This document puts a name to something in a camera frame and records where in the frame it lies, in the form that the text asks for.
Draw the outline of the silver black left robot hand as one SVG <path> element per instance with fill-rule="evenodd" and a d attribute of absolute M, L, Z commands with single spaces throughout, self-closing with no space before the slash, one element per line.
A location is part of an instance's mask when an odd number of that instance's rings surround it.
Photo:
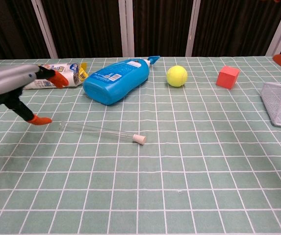
<path fill-rule="evenodd" d="M 60 89 L 69 85 L 69 81 L 61 73 L 43 66 L 35 64 L 3 66 L 0 67 L 0 105 L 5 105 L 28 123 L 45 125 L 52 120 L 37 116 L 20 101 L 23 88 L 37 79 L 45 79 Z"/>

